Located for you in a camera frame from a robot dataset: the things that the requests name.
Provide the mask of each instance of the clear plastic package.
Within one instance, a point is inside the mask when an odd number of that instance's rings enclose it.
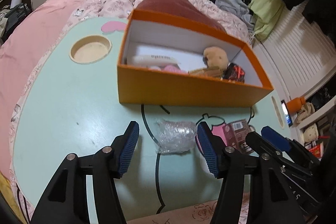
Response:
[[[197,127],[194,122],[171,122],[161,119],[157,124],[158,153],[182,153],[195,147]]]

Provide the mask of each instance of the closet door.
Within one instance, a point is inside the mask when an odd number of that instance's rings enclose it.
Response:
[[[284,9],[276,27],[263,42],[276,64],[290,97],[310,96],[336,69],[336,51],[332,41],[316,23],[302,16],[306,1],[291,11]]]

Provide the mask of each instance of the table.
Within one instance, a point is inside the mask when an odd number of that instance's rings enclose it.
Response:
[[[21,191],[36,206],[68,153],[93,154],[110,145],[134,120],[140,127],[139,141],[128,172],[116,180],[127,220],[153,215],[159,209],[164,212],[216,199],[221,181],[204,168],[198,149],[182,155],[158,156],[148,130],[155,135],[160,118],[206,121],[215,126],[224,121],[248,119],[250,109],[119,104],[116,62],[122,32],[106,35],[112,42],[112,50],[99,62],[78,65],[68,56],[75,41],[102,34],[101,26],[110,20],[99,17],[77,24],[55,48],[36,78],[22,109],[14,144],[13,165]],[[255,117],[250,124],[257,132],[269,125],[290,137],[287,125],[280,127],[272,97],[281,105],[277,92],[271,92],[253,107]],[[87,181],[90,221],[97,223],[92,177],[87,177]]]

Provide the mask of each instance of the orange cardboard box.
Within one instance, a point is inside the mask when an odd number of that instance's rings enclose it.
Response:
[[[154,54],[176,58],[184,70],[205,67],[203,51],[211,46],[224,49],[229,61],[243,68],[245,83],[127,65],[132,56]],[[199,22],[146,10],[135,9],[129,17],[117,71],[120,103],[251,107],[273,90],[246,43]]]

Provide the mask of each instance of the orange bottle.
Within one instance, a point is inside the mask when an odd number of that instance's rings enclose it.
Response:
[[[296,97],[286,103],[289,114],[294,114],[295,112],[298,112],[305,103],[306,100],[304,97]]]

